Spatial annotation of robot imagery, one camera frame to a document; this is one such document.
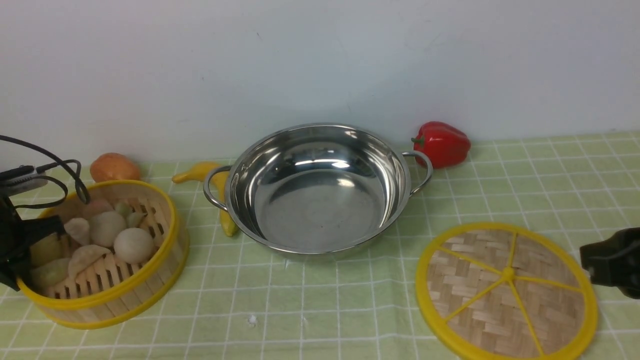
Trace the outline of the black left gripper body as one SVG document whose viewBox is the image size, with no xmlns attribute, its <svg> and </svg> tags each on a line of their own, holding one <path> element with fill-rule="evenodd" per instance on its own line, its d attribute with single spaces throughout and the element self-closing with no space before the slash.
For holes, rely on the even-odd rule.
<svg viewBox="0 0 640 360">
<path fill-rule="evenodd" d="M 0 201 L 0 280 L 19 292 L 19 280 L 31 282 L 31 251 L 37 242 L 52 234 L 64 232 L 58 215 L 22 219 L 8 196 Z"/>
</svg>

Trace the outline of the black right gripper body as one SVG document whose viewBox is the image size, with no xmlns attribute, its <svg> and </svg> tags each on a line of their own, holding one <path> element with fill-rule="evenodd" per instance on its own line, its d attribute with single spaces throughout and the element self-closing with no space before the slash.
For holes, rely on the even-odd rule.
<svg viewBox="0 0 640 360">
<path fill-rule="evenodd" d="M 640 298 L 640 228 L 623 228 L 605 240 L 579 248 L 581 267 L 596 286 L 617 288 Z"/>
</svg>

